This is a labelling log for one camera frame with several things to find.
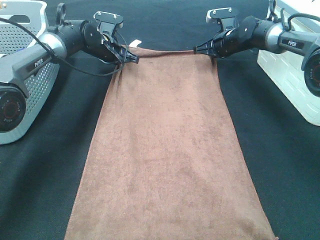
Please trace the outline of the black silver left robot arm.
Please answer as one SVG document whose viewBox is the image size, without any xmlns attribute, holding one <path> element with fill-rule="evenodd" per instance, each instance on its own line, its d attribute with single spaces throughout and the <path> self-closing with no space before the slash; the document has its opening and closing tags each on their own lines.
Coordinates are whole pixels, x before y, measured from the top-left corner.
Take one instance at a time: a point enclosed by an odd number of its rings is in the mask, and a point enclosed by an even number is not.
<svg viewBox="0 0 320 240">
<path fill-rule="evenodd" d="M 48 63 L 64 63 L 66 58 L 83 51 L 107 64 L 118 65 L 139 62 L 139 56 L 129 51 L 128 46 L 118 43 L 115 34 L 122 28 L 124 18 L 115 13 L 97 11 L 88 20 L 65 20 L 66 5 L 59 3 L 56 9 L 56 24 L 39 37 L 11 19 L 1 22 L 11 24 L 29 34 L 36 44 L 10 55 L 2 56 L 0 69 L 0 131 L 15 129 L 27 111 L 30 94 L 25 80 Z"/>
</svg>

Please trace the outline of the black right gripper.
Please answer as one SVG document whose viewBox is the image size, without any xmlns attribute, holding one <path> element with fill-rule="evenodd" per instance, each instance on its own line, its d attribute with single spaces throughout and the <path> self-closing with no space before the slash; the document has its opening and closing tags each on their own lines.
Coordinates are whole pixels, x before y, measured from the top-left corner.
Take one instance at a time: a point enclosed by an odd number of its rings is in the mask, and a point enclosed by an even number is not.
<svg viewBox="0 0 320 240">
<path fill-rule="evenodd" d="M 201 45 L 193 47 L 194 54 L 202 54 L 214 58 L 226 58 L 235 53 L 254 47 L 252 40 L 258 23 L 255 17 L 248 16 L 239 26 L 223 33 L 214 41 L 211 39 Z"/>
</svg>

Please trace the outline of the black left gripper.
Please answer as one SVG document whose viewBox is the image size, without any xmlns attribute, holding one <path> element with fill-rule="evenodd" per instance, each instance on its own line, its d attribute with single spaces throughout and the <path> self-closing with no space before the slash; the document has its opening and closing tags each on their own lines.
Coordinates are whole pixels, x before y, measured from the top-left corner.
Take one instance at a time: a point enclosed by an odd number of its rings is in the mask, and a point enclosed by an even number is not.
<svg viewBox="0 0 320 240">
<path fill-rule="evenodd" d="M 140 57 L 114 39 L 115 24 L 84 21 L 80 25 L 80 50 L 106 63 L 135 63 Z"/>
</svg>

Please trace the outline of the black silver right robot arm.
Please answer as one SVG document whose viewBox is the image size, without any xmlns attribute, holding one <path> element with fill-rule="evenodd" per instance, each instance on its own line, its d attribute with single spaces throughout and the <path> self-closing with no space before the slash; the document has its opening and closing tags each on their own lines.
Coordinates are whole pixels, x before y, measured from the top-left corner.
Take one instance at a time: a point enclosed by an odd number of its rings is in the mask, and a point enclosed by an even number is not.
<svg viewBox="0 0 320 240">
<path fill-rule="evenodd" d="M 274 54 L 286 51 L 303 56 L 301 70 L 308 90 L 316 97 L 320 95 L 320 35 L 316 32 L 297 31 L 292 25 L 294 18 L 319 21 L 320 18 L 307 13 L 294 13 L 284 17 L 284 10 L 277 16 L 276 1 L 269 2 L 270 14 L 265 19 L 252 15 L 242 22 L 237 21 L 238 10 L 232 7 L 210 9 L 206 22 L 216 22 L 220 30 L 205 43 L 193 48 L 194 54 L 213 58 L 226 58 L 249 49 L 259 49 Z"/>
</svg>

